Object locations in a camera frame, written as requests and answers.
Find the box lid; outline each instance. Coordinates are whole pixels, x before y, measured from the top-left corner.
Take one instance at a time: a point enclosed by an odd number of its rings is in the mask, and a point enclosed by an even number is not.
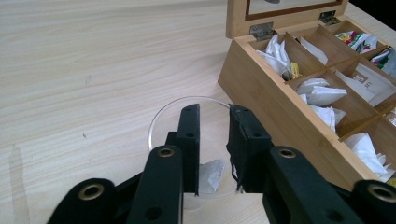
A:
[[[347,0],[228,0],[226,36],[249,35],[250,29],[265,24],[272,29],[302,23],[324,23],[330,14],[344,15]]]

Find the glass petri dish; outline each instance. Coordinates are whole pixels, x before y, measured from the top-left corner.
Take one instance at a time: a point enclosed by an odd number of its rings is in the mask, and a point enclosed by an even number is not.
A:
[[[168,132],[177,131],[181,110],[188,105],[195,104],[200,106],[200,164],[221,160],[224,161],[224,170],[215,192],[202,192],[200,184],[199,196],[196,197],[193,193],[184,194],[185,210],[198,209],[208,200],[236,191],[236,181],[231,175],[230,154],[226,148],[230,126],[230,106],[222,101],[205,96],[188,96],[165,105],[150,124],[148,150],[164,145]]]

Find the metal hinge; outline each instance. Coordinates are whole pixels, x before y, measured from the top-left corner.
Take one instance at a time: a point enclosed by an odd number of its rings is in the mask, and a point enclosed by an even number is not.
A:
[[[273,25],[274,23],[272,21],[263,24],[252,25],[250,26],[250,34],[256,37],[257,41],[271,39],[274,36]]]
[[[338,20],[337,20],[337,18],[334,17],[334,15],[335,15],[335,10],[322,12],[322,13],[320,13],[319,19],[323,23],[325,23],[325,25],[336,24],[338,22]]]

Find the wooden table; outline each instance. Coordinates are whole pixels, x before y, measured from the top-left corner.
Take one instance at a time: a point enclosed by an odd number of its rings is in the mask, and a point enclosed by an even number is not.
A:
[[[217,83],[231,43],[226,4],[2,1],[0,222],[46,223],[80,181],[118,185],[140,173],[150,123],[166,104],[188,96],[231,103]],[[396,46],[387,26],[352,5],[346,14]],[[227,140],[220,130],[212,140]],[[187,195],[184,222],[268,220],[261,195],[232,191]]]

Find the glass lid window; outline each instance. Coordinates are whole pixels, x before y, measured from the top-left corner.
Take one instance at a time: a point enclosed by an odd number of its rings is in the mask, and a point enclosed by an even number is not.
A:
[[[247,20],[341,5],[344,0],[247,0]]]

